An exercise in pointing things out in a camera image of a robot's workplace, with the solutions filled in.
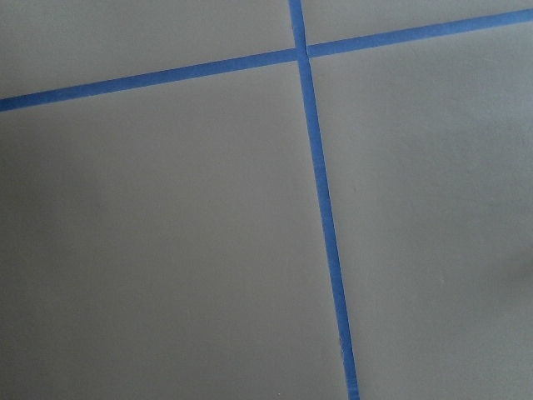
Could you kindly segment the blue tape line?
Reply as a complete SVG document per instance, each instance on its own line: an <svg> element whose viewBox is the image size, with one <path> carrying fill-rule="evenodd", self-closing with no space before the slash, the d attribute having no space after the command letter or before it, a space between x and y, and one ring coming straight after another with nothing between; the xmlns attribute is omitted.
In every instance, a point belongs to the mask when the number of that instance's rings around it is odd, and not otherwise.
<svg viewBox="0 0 533 400"><path fill-rule="evenodd" d="M320 58L368 48L384 47L397 43L407 43L520 23L530 23L531 21L532 10L527 8L519 11L504 12L482 17L473 17L444 23L441 22L421 27L411 27L390 32L379 32L360 37L350 37L336 41L311 44L306 47L306 54L309 58ZM36 107L43 104L60 103L78 98L89 98L108 93L191 80L194 78L290 63L298 60L298 54L299 51L296 48L288 48L157 72L147 72L100 82L91 82L71 87L61 87L42 92L33 92L14 97L6 97L1 100L1 111L4 113L22 108Z"/></svg>

